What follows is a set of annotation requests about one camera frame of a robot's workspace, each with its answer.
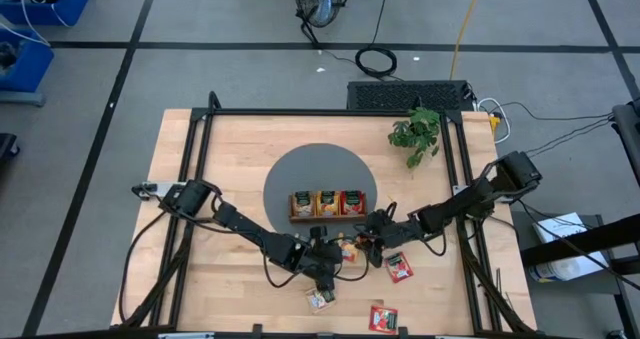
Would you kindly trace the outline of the black floor fan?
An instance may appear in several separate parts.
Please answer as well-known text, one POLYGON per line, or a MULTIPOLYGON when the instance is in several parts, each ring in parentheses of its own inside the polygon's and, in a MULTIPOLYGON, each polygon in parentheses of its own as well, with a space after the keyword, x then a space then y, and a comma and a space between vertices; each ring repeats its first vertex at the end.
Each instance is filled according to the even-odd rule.
POLYGON ((314 28, 331 24, 346 6, 347 0, 295 0, 296 17, 301 20, 301 31, 314 48, 320 48, 314 28))

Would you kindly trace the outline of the black chair base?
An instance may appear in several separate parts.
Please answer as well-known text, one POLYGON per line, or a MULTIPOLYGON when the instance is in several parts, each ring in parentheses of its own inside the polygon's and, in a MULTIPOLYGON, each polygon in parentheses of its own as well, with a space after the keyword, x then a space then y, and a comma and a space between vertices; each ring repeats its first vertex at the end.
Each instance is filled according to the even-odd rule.
POLYGON ((8 161, 19 153, 17 136, 10 133, 0 133, 0 162, 8 161))

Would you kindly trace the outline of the red strawberry tea bag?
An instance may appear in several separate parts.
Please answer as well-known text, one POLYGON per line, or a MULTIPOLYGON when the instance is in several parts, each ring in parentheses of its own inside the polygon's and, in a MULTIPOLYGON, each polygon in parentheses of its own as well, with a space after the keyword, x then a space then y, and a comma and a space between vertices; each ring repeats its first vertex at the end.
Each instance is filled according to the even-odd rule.
POLYGON ((343 191, 341 193, 341 214, 360 215, 365 209, 365 196, 359 190, 343 191))
POLYGON ((399 283, 414 275, 403 252, 398 252, 386 257, 384 264, 393 283, 399 283))
POLYGON ((369 329, 385 334, 395 334, 398 328, 398 311, 378 305, 372 305, 369 316, 369 329))

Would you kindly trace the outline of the blue plastic bin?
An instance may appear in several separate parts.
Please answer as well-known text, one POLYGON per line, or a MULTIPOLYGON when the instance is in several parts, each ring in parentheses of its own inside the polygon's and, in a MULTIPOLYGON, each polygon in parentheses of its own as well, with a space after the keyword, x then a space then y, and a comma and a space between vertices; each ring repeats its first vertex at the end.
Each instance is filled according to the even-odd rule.
POLYGON ((16 25, 74 26, 88 0, 58 0, 37 4, 30 0, 0 0, 0 15, 16 25))
POLYGON ((0 28, 0 104, 42 107, 38 87, 54 53, 32 30, 0 28))

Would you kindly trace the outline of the black bar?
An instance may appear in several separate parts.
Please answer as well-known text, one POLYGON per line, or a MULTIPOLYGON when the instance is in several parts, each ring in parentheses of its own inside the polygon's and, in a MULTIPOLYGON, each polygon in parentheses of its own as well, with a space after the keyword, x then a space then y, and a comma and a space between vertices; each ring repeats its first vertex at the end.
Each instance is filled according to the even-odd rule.
POLYGON ((525 249, 521 252, 521 258, 525 266, 530 266, 626 244, 635 244, 638 254, 614 259, 612 269, 621 275, 640 274, 640 213, 588 229, 583 233, 525 249))

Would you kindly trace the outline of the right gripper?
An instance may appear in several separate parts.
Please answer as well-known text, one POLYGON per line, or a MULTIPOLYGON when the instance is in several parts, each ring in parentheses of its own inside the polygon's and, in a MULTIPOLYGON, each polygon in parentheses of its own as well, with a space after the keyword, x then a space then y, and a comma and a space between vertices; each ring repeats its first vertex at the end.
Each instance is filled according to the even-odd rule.
POLYGON ((369 250, 369 262, 375 268, 382 266, 384 248, 396 248, 420 239, 420 229, 414 222, 396 222, 393 212, 383 209, 367 216, 364 233, 366 236, 356 235, 352 242, 358 250, 369 250))

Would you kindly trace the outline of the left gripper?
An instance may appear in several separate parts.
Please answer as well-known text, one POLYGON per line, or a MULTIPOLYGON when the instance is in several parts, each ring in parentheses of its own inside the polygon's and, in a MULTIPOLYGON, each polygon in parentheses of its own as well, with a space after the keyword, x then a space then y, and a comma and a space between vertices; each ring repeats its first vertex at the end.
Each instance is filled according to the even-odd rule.
POLYGON ((310 248, 300 261, 302 274, 315 279, 314 297, 318 300, 334 302, 336 300, 333 277, 336 268, 342 264, 342 249, 336 241, 312 239, 310 248))

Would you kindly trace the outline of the potted green plant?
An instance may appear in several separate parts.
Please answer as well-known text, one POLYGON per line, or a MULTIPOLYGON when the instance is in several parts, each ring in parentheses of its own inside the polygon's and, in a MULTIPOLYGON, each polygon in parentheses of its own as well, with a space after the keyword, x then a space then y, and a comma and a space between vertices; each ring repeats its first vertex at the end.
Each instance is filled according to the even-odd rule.
POLYGON ((439 152, 440 115, 430 109, 416 107, 408 111, 409 118, 393 124, 388 134, 389 144, 410 151, 406 159, 408 169, 418 167, 427 157, 439 152))

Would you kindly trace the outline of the wooden three-compartment tea box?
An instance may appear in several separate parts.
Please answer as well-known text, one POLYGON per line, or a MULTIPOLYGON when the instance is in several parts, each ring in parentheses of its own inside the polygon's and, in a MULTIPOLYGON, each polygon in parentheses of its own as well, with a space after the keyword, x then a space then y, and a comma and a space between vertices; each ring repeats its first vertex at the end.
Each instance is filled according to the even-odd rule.
POLYGON ((315 214, 313 216, 309 216, 309 217, 296 217, 292 214, 292 195, 291 194, 288 198, 288 216, 289 216, 289 221, 292 223, 312 223, 312 222, 348 222, 348 223, 359 223, 359 222, 363 222, 364 218, 366 216, 367 213, 367 196, 366 194, 361 191, 364 196, 365 196, 365 209, 363 210, 363 213, 360 215, 342 215, 341 214, 341 193, 343 191, 339 191, 340 192, 340 214, 337 216, 318 216, 316 214, 316 194, 319 191, 310 191, 313 193, 314 195, 314 200, 315 200, 315 214))

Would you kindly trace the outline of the white booklet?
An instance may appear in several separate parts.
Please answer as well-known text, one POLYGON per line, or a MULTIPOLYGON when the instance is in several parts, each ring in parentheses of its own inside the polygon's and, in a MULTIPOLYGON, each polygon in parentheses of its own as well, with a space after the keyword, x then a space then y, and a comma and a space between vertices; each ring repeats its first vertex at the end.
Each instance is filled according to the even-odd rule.
MULTIPOLYGON (((533 224, 533 228, 543 244, 556 241, 558 237, 568 237, 589 229, 575 212, 541 220, 533 224)), ((533 280, 539 283, 570 281, 601 269, 600 265, 581 255, 527 268, 533 280)))

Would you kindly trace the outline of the black perforated computer case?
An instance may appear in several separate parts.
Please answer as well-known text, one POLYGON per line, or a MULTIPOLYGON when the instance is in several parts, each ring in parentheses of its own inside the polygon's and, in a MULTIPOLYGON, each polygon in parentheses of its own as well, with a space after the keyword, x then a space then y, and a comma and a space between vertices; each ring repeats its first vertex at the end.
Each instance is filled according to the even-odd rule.
POLYGON ((476 95, 464 80, 353 81, 347 86, 347 108, 406 111, 423 107, 435 112, 473 111, 476 95))

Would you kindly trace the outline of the grey round mat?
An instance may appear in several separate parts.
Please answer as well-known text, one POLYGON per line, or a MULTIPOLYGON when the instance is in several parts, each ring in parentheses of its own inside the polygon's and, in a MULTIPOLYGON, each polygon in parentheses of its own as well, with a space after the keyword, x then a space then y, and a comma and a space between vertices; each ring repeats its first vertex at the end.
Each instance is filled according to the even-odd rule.
POLYGON ((263 190, 264 207, 273 230, 307 236, 311 223, 292 223, 288 196, 296 191, 360 190, 367 209, 376 207, 378 190, 365 162, 352 151, 333 144, 308 144, 292 149, 270 169, 263 190))

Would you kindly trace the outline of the grey cart top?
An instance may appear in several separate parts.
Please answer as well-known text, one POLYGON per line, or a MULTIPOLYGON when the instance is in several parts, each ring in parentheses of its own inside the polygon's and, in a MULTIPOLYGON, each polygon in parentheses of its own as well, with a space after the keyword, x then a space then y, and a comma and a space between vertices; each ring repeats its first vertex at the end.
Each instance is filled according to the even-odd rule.
MULTIPOLYGON (((541 244, 531 219, 524 212, 513 211, 512 219, 518 233, 517 238, 520 251, 541 244)), ((621 293, 617 280, 602 270, 565 282, 537 282, 529 274, 528 269, 525 269, 525 275, 531 293, 534 291, 606 295, 618 295, 621 293)))

